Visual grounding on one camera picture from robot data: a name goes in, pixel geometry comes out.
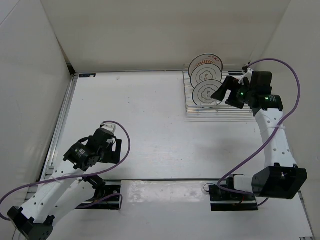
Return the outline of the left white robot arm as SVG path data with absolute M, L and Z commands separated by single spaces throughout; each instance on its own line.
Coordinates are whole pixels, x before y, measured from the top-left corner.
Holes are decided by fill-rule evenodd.
M 89 208 L 120 193 L 108 190 L 98 173 L 87 173 L 97 163 L 117 167 L 122 140 L 115 136 L 113 122 L 100 124 L 93 135 L 78 140 L 64 154 L 49 179 L 37 182 L 36 193 L 20 207 L 7 212 L 7 220 L 27 240 L 46 240 L 54 226 L 75 209 Z

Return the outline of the white plate black flower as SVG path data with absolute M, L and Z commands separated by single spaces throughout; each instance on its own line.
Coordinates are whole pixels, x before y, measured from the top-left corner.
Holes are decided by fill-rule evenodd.
M 195 88 L 206 80 L 222 80 L 222 71 L 215 64 L 206 63 L 197 66 L 191 74 L 190 83 Z

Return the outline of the orange sunburst plate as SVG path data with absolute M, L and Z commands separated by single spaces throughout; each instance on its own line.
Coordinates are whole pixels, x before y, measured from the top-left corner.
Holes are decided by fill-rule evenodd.
M 216 65 L 221 71 L 223 71 L 223 61 L 221 60 L 220 57 L 218 57 L 215 54 L 212 53 L 204 53 L 201 54 L 197 57 L 195 57 L 189 67 L 188 67 L 188 75 L 191 76 L 191 74 L 193 73 L 193 71 L 200 65 L 203 64 L 213 64 Z

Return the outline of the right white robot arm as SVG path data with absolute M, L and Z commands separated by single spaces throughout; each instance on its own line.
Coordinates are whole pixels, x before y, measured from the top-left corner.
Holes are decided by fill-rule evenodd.
M 291 200 L 307 180 L 306 169 L 299 168 L 290 151 L 285 127 L 286 116 L 279 95 L 272 94 L 272 73 L 267 71 L 248 72 L 242 79 L 227 76 L 221 87 L 211 96 L 222 101 L 230 92 L 225 103 L 242 109 L 248 105 L 258 124 L 262 146 L 249 159 L 264 152 L 264 169 L 254 175 L 227 173 L 217 187 L 227 198 L 236 200 L 241 195 L 254 195 L 259 198 Z

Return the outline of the white wire dish rack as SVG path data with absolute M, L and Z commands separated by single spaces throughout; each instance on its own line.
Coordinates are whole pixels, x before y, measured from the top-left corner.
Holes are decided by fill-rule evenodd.
M 254 120 L 253 112 L 248 106 L 239 109 L 225 104 L 224 101 L 216 100 L 211 104 L 195 104 L 192 98 L 194 88 L 188 74 L 188 65 L 185 64 L 183 67 L 184 105 L 186 116 L 191 121 L 250 122 Z

